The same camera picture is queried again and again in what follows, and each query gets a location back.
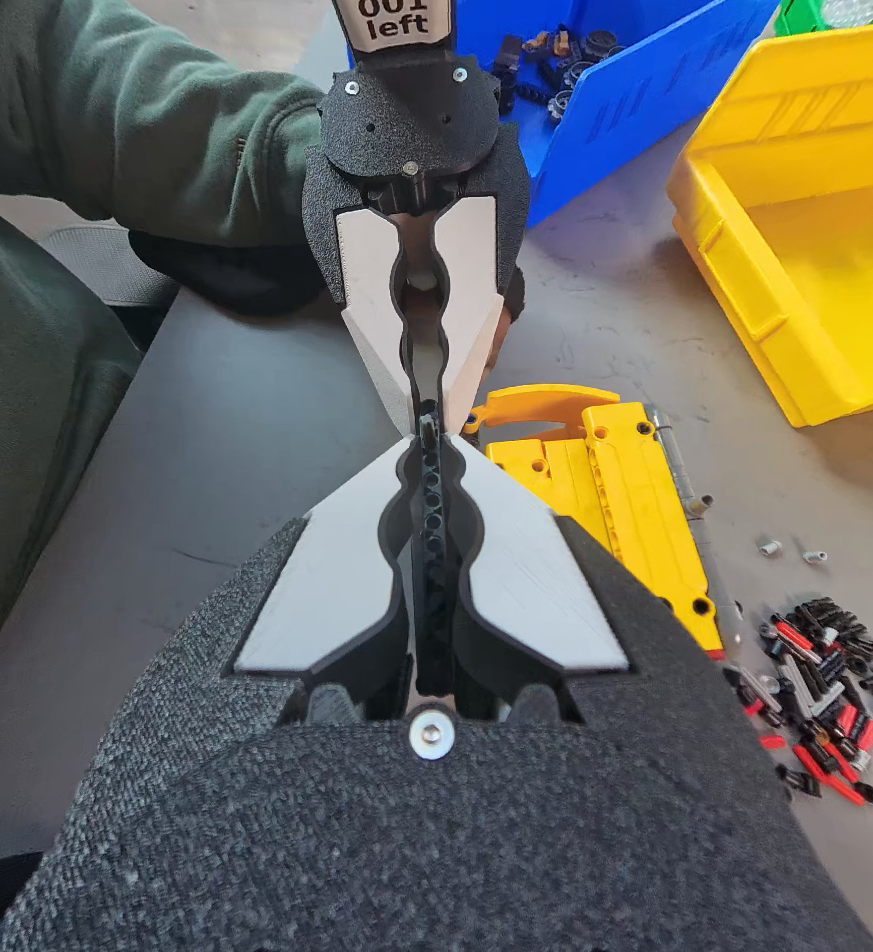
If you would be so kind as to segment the yellow lego robot model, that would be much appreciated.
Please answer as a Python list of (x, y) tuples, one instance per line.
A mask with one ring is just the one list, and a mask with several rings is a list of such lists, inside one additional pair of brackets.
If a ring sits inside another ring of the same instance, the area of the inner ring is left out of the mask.
[(645, 406), (594, 387), (508, 387), (472, 408), (463, 433), (544, 422), (551, 427), (490, 442), (483, 453), (556, 514), (575, 519), (668, 604), (712, 660), (727, 660), (734, 635), (721, 627), (715, 583)]

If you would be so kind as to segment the blue plastic bin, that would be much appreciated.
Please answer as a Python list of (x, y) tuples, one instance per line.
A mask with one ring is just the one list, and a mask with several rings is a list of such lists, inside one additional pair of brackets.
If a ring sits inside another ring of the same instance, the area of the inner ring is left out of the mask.
[(714, 102), (775, 2), (454, 2), (455, 51), (491, 71), (506, 34), (609, 30), (626, 51), (588, 69), (559, 125), (517, 101), (530, 178), (527, 228), (650, 149)]

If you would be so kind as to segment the person's left forearm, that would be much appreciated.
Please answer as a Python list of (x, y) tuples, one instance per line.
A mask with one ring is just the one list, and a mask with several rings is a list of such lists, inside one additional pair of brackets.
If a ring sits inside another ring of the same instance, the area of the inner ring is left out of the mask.
[(322, 97), (128, 2), (0, 2), (0, 195), (113, 219), (207, 300), (282, 315), (325, 287), (301, 211)]

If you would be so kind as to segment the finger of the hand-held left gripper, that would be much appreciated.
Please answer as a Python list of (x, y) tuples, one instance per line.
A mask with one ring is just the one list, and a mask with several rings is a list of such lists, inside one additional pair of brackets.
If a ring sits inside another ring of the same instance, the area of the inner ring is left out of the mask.
[(378, 397), (403, 437), (416, 430), (414, 390), (403, 363), (405, 322), (395, 299), (403, 258), (397, 225), (372, 209), (335, 217), (344, 287), (342, 317)]
[(443, 279), (440, 316), (444, 365), (439, 396), (444, 430), (459, 434), (493, 349), (503, 296), (498, 289), (497, 199), (463, 197), (433, 223)]

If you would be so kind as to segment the yellow plastic bin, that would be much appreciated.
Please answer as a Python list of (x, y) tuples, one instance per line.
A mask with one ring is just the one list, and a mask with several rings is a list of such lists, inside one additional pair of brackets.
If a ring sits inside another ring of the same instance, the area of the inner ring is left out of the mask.
[(752, 45), (667, 193), (790, 424), (873, 410), (873, 25)]

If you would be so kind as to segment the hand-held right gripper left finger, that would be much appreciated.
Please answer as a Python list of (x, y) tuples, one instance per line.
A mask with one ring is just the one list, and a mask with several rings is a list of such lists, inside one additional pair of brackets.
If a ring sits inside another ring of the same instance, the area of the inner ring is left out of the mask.
[(399, 556), (414, 529), (417, 440), (404, 437), (305, 516), (243, 636), (234, 672), (373, 696), (409, 641)]

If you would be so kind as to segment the pile of dark lego parts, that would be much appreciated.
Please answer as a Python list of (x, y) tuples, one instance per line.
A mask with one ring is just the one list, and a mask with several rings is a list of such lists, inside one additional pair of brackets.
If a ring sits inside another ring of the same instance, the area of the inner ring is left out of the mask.
[(626, 51), (609, 30), (583, 36), (565, 25), (523, 39), (506, 34), (491, 75), (499, 81), (499, 117), (510, 116), (517, 101), (544, 108), (551, 125), (559, 125), (573, 91), (586, 71)]

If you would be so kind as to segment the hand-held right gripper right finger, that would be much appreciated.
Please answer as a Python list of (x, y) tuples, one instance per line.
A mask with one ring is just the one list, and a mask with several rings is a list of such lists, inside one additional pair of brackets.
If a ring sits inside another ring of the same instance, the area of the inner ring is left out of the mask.
[(563, 520), (460, 437), (445, 440), (447, 530), (459, 558), (456, 660), (496, 696), (630, 670)]

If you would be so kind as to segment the black lego beam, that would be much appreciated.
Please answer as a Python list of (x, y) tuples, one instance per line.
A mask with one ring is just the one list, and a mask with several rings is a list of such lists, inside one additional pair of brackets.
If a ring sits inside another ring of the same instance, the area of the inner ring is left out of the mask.
[(421, 696), (443, 697), (454, 690), (451, 587), (454, 563), (447, 548), (441, 473), (442, 429), (435, 400), (420, 403), (418, 437), (420, 479), (412, 504), (414, 533), (411, 539), (416, 688)]

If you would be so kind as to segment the person's left hand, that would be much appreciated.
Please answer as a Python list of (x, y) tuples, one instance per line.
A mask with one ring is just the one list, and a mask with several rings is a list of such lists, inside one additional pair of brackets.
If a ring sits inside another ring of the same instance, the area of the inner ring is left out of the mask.
[(499, 361), (499, 356), (500, 356), (502, 347), (514, 323), (514, 320), (518, 319), (518, 317), (521, 316), (523, 309), (524, 309), (524, 303), (514, 304), (514, 309), (510, 307), (507, 303), (504, 303), (502, 305), (498, 324), (492, 339), (490, 351), (488, 352), (485, 365), (482, 370), (482, 374), (480, 378), (481, 384), (484, 384), (488, 380), (488, 378), (490, 377), (490, 374), (495, 369)]

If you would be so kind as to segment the green plastic bin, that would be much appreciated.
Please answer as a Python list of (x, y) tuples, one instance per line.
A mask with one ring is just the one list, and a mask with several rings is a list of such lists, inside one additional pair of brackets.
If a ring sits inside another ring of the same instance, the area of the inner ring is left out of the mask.
[(819, 9), (822, 1), (785, 1), (778, 8), (775, 30), (777, 36), (791, 36), (800, 33), (824, 31), (819, 23)]

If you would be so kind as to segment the pile of small lego pins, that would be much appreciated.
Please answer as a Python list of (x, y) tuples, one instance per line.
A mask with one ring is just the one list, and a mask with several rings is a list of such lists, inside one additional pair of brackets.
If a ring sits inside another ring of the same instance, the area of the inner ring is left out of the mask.
[(774, 760), (788, 799), (833, 793), (873, 805), (873, 637), (830, 597), (771, 614), (757, 634), (769, 670), (727, 663), (725, 680)]

